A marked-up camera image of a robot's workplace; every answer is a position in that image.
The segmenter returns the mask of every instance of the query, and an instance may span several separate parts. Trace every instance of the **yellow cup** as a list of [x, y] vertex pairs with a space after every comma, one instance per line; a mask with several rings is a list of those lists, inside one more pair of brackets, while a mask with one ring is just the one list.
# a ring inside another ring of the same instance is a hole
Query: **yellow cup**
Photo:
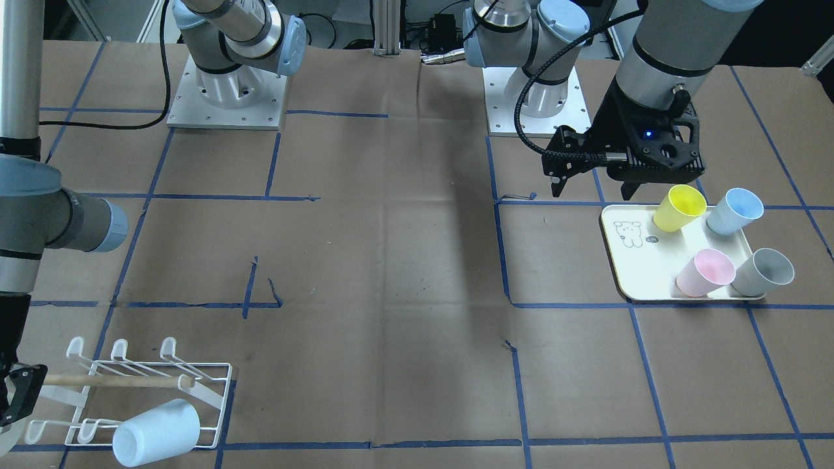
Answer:
[[706, 212], [706, 199], [692, 186], [678, 184], [669, 189], [653, 218], [658, 228], [677, 231]]

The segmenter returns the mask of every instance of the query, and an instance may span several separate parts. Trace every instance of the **white rack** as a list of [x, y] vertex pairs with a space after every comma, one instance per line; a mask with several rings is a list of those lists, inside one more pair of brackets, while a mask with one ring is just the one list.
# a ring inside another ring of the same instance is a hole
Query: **white rack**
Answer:
[[[232, 381], [232, 366], [229, 363], [193, 363], [177, 357], [177, 341], [173, 337], [163, 340], [159, 348], [162, 361], [133, 361], [127, 357], [128, 342], [125, 339], [116, 340], [110, 352], [110, 360], [92, 360], [83, 355], [84, 339], [75, 337], [69, 342], [67, 358], [79, 364], [88, 371], [88, 376], [122, 376], [134, 378], [137, 383], [143, 378], [178, 378], [175, 387], [181, 392], [199, 399], [218, 409], [219, 415], [212, 426], [201, 426], [201, 432], [211, 432], [212, 443], [198, 444], [196, 448], [215, 448], [220, 440], [220, 429], [223, 428], [226, 403], [229, 399], [229, 387]], [[204, 383], [223, 386], [223, 393], [219, 394], [209, 389]], [[75, 407], [72, 421], [33, 420], [28, 424], [25, 442], [34, 445], [41, 440], [47, 426], [67, 427], [67, 446], [112, 446], [112, 443], [93, 443], [99, 429], [115, 429], [122, 422], [108, 418], [85, 417], [91, 386], [84, 386], [81, 391], [74, 391], [63, 386], [45, 385], [41, 389], [41, 397], [61, 402]]]

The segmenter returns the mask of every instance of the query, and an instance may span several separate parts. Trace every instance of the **white tray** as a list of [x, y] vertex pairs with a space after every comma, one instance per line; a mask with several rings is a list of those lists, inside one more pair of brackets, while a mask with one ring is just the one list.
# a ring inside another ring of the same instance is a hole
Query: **white tray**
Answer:
[[726, 254], [736, 268], [753, 255], [741, 230], [723, 236], [706, 226], [712, 211], [675, 233], [666, 233], [652, 222], [657, 205], [609, 205], [601, 224], [614, 276], [622, 293], [635, 301], [759, 300], [744, 296], [731, 286], [700, 298], [691, 298], [675, 285], [675, 278], [695, 254], [706, 248]]

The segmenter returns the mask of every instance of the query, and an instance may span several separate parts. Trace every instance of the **pink cup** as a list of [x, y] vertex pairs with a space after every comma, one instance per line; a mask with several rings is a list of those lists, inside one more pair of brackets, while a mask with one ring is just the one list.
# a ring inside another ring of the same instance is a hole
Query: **pink cup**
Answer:
[[729, 285], [736, 279], [736, 267], [719, 250], [699, 251], [678, 274], [675, 283], [686, 296], [698, 297]]

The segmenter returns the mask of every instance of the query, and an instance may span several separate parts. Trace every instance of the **cartoon bear print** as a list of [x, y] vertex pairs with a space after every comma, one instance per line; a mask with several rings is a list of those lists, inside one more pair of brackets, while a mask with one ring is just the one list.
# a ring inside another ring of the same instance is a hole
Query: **cartoon bear print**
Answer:
[[643, 234], [639, 221], [616, 221], [614, 226], [626, 248], [640, 248], [643, 246]]

